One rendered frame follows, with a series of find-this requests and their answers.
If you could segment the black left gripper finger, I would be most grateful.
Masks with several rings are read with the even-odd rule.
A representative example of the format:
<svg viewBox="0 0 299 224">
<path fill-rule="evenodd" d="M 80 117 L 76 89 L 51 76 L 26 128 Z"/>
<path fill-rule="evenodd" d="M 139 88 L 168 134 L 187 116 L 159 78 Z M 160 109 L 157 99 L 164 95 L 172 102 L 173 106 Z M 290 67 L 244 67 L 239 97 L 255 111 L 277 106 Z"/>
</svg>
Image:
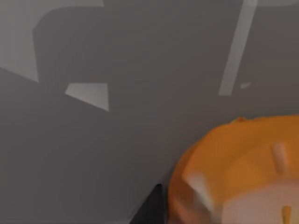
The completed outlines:
<svg viewBox="0 0 299 224">
<path fill-rule="evenodd" d="M 131 219 L 131 224 L 164 224 L 164 192 L 157 184 Z"/>
</svg>

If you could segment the orange bottle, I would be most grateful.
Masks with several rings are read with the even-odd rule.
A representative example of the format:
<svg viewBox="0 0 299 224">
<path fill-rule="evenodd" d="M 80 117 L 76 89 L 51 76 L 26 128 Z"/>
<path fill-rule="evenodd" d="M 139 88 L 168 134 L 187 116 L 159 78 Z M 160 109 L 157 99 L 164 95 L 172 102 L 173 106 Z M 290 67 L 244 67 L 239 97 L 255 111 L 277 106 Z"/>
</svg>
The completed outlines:
<svg viewBox="0 0 299 224">
<path fill-rule="evenodd" d="M 299 224 L 299 115 L 237 118 L 179 158 L 167 224 Z"/>
</svg>

